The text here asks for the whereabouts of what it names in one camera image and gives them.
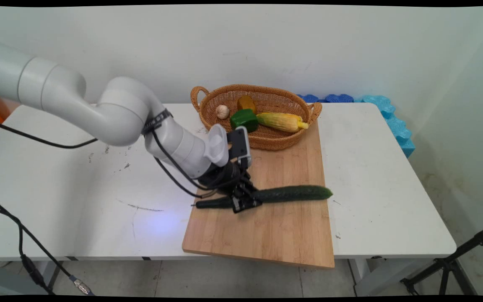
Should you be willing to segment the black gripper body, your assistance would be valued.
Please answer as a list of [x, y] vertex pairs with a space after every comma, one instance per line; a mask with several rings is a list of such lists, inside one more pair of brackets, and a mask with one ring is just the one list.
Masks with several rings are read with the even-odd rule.
[[241, 197], [247, 194], [247, 163], [227, 162], [223, 167], [214, 164], [199, 177], [202, 190], [215, 190], [225, 196]]

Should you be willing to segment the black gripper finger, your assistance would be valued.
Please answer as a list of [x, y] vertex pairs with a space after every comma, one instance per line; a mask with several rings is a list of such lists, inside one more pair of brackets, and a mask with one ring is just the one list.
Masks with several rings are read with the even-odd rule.
[[256, 193], [232, 193], [231, 204], [233, 212], [240, 213], [250, 208], [257, 208], [263, 202]]
[[259, 191], [259, 189], [253, 185], [251, 181], [251, 176], [249, 174], [244, 174], [240, 176], [239, 182], [237, 184], [237, 190], [242, 195], [247, 196], [252, 196], [255, 192]]

